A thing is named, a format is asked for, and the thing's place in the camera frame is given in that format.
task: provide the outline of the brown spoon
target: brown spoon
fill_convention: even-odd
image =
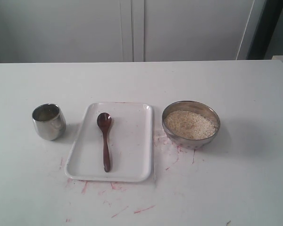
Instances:
[[[107,144],[107,134],[112,122],[112,118],[110,114],[108,113],[101,113],[98,116],[98,119],[96,120],[100,130],[102,130],[103,133],[103,161],[104,161],[104,170],[105,172],[109,172],[111,169],[110,166],[110,156],[109,156],[109,150],[108,150],[108,144]]]

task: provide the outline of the white tray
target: white tray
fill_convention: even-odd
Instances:
[[[108,136],[111,171],[103,168],[103,137],[96,120],[107,112],[113,122]],[[152,107],[139,103],[96,103],[85,113],[65,165],[78,180],[139,182],[149,177],[152,159]]]

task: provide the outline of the spoon handle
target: spoon handle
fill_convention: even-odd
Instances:
[[[109,172],[111,169],[111,166],[110,166],[110,155],[109,155],[106,133],[103,133],[103,143],[104,143],[104,147],[103,147],[104,170],[105,172]]]

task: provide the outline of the rice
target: rice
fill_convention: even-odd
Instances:
[[[186,139],[205,139],[215,133],[215,127],[210,120],[190,111],[170,113],[165,124],[174,134]]]

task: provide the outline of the metal bowl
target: metal bowl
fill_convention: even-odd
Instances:
[[[212,136],[205,138],[205,139],[201,139],[201,140],[186,139],[178,135],[175,135],[165,125],[165,119],[170,113],[174,111],[178,111],[178,110],[194,112],[194,113],[200,114],[203,117],[209,119],[215,127],[215,133]],[[168,138],[170,138],[176,144],[182,147],[188,148],[188,149],[197,149],[197,148],[202,147],[203,145],[210,143],[216,137],[219,131],[219,128],[220,128],[220,119],[212,108],[202,103],[195,102],[195,101],[178,101],[178,102],[170,104],[163,111],[162,126]]]

